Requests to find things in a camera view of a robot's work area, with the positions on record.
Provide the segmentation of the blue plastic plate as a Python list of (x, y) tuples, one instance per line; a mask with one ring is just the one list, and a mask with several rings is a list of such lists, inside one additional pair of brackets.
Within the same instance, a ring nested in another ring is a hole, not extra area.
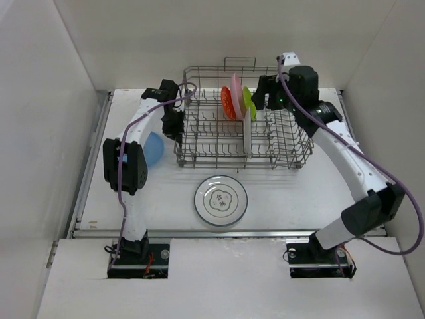
[(159, 163), (164, 151), (165, 145), (162, 137), (155, 132), (151, 132), (143, 147), (147, 167), (151, 168)]

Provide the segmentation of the white printed plate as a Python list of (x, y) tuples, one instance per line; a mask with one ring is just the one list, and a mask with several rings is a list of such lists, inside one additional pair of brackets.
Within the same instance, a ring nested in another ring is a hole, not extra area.
[(247, 111), (243, 121), (243, 144), (244, 153), (247, 158), (252, 157), (252, 136), (251, 136), (251, 117)]

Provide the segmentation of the grey wire dish rack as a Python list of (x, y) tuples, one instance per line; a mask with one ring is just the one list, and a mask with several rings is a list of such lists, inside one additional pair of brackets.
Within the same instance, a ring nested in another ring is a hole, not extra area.
[(179, 167), (246, 169), (302, 168), (313, 153), (313, 142), (296, 124), (287, 110), (264, 108), (251, 121), (252, 157), (243, 144), (243, 121), (229, 120), (220, 99), (223, 86), (230, 86), (234, 73), (242, 86), (254, 92), (262, 75), (271, 76), (275, 68), (256, 65), (255, 58), (226, 58), (222, 66), (190, 66), (183, 82), (198, 90), (184, 103), (182, 142), (175, 143)]

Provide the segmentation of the white ceramic plate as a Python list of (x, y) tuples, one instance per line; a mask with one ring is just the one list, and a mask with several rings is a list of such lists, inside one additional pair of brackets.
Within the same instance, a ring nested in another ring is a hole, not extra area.
[(237, 224), (248, 208), (245, 187), (235, 178), (214, 175), (197, 187), (193, 204), (198, 217), (213, 227), (231, 227)]

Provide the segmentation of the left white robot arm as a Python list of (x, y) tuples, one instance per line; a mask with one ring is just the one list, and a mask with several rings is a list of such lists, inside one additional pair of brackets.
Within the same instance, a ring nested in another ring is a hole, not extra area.
[(162, 122), (165, 137), (182, 142), (185, 112), (175, 107), (181, 101), (180, 86), (172, 80), (163, 79), (159, 88), (145, 89), (130, 123), (119, 136), (105, 139), (102, 145), (104, 179), (118, 194), (123, 209), (117, 254), (126, 254), (136, 264), (144, 262), (149, 254), (147, 226), (131, 203), (147, 182), (143, 147), (158, 122)]

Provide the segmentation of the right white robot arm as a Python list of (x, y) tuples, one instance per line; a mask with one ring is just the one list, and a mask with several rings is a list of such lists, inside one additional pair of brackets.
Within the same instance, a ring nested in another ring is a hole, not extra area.
[(354, 143), (336, 107), (319, 97), (318, 74), (310, 66), (295, 66), (284, 78), (262, 75), (252, 96), (256, 109), (286, 109), (328, 156), (343, 177), (354, 203), (340, 218), (316, 231), (307, 253), (324, 261), (344, 242), (358, 238), (394, 219), (405, 192), (367, 162)]

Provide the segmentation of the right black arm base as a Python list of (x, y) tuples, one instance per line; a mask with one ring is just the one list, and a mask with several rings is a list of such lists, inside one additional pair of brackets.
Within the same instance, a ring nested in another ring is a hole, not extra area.
[(292, 279), (352, 279), (357, 272), (357, 265), (344, 246), (316, 255), (309, 250), (307, 243), (289, 242), (282, 258), (289, 264)]

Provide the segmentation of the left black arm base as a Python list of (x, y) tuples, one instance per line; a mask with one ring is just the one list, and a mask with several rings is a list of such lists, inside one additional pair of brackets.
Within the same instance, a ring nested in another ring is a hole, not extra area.
[(117, 244), (105, 246), (110, 254), (107, 267), (108, 279), (167, 279), (169, 271), (170, 244), (153, 243), (149, 245), (147, 255), (141, 257), (130, 252), (119, 253), (114, 264)]

